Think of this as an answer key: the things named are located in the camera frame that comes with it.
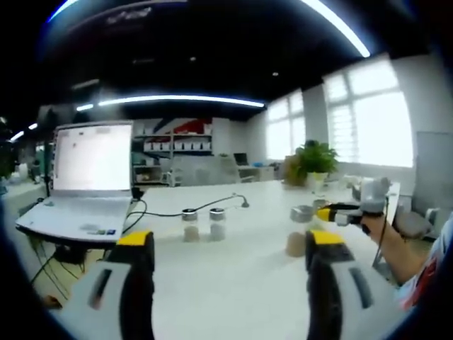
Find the black ceiling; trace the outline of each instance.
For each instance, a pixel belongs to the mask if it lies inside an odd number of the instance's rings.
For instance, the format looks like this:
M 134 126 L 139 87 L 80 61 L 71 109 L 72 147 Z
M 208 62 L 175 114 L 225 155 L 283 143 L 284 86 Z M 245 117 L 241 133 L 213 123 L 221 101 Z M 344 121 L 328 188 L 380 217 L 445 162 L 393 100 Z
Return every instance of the black ceiling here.
M 25 14 L 28 26 L 19 33 L 21 39 L 10 39 L 11 63 L 4 64 L 5 72 L 15 75 L 2 113 L 12 132 L 33 123 L 40 105 L 130 94 L 202 94 L 267 103 L 319 84 L 322 75 L 362 59 L 336 28 L 300 0 L 188 0 L 105 12 L 134 2 L 79 0 L 50 24 L 44 22 L 60 5 L 57 1 Z M 426 52 L 418 25 L 390 2 L 323 0 L 372 55 Z M 125 14 L 138 18 L 126 19 Z M 71 90 L 90 79 L 100 82 Z M 259 112 L 213 104 L 124 109 L 131 118 L 247 119 Z

